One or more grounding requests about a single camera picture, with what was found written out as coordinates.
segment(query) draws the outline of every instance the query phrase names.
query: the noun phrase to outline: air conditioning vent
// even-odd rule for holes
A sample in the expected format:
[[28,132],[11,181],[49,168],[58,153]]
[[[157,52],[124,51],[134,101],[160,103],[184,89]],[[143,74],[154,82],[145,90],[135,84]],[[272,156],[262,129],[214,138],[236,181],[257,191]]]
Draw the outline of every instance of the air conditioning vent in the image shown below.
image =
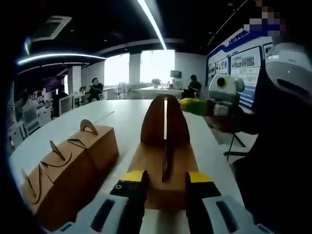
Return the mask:
[[55,39],[71,19],[71,17],[67,16],[50,17],[48,21],[34,33],[33,41]]

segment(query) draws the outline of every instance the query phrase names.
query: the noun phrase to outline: brown cardboard box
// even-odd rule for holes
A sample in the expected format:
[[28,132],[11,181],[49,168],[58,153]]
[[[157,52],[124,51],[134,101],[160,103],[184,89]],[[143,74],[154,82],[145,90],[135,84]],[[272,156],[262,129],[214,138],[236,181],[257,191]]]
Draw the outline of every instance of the brown cardboard box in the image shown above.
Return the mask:
[[21,187],[23,196],[41,226],[54,231],[68,221],[75,221],[76,212],[68,199],[54,188],[40,165],[30,175],[23,170],[22,174],[25,178]]
[[[167,139],[164,100],[167,99]],[[197,172],[186,120],[174,96],[160,95],[151,103],[141,129],[141,142],[129,171],[147,170],[150,186],[146,208],[185,209],[185,175]]]
[[92,201],[96,195],[100,175],[85,149],[69,142],[55,146],[41,163],[54,189],[67,196],[76,212]]
[[80,124],[80,131],[67,141],[85,149],[100,173],[108,173],[117,161],[119,152],[112,127],[94,126],[84,119]]

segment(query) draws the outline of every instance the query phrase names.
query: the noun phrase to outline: camera lens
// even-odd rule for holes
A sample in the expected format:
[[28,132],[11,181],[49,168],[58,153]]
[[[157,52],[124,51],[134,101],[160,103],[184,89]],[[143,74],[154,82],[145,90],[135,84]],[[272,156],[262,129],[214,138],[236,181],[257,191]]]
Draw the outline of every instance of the camera lens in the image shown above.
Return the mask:
[[224,78],[219,78],[217,81],[216,81],[216,84],[220,87],[220,88],[223,88],[225,86],[225,79]]

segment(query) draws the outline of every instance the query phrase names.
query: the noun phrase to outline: white table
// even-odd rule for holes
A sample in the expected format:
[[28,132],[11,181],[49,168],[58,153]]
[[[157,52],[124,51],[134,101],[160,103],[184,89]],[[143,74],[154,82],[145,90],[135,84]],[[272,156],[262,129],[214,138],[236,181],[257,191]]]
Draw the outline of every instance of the white table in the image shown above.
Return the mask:
[[142,88],[142,89],[136,89],[135,92],[139,92],[143,94],[143,97],[150,94],[170,94],[170,95],[180,95],[183,93],[183,90],[178,89],[168,89],[165,86],[159,86],[158,88],[154,88],[153,86]]
[[[21,168],[30,173],[39,161],[51,151],[49,140],[61,143],[79,129],[82,119],[95,125],[115,129],[119,148],[117,166],[104,182],[99,193],[109,193],[118,179],[128,170],[140,140],[144,116],[152,100],[102,100],[74,109],[44,125],[30,135],[10,156],[9,162],[16,183],[23,183]],[[243,204],[233,173],[222,151],[202,117],[184,113],[188,123],[191,145],[201,172],[211,176],[223,195],[231,195]],[[142,234],[189,233],[185,212],[168,218],[158,210],[145,211]]]

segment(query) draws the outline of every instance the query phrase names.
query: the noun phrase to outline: window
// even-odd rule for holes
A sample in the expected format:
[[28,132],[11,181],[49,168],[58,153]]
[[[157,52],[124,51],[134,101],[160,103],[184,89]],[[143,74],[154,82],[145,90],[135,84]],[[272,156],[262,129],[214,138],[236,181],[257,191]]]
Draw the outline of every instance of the window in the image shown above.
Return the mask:
[[118,85],[120,82],[129,83],[129,61],[129,53],[107,58],[104,63],[104,85]]
[[162,83],[171,81],[170,70],[175,69],[174,50],[151,50],[141,54],[140,82],[150,83],[160,79]]
[[64,77],[64,89],[65,89],[65,93],[68,94],[68,75]]

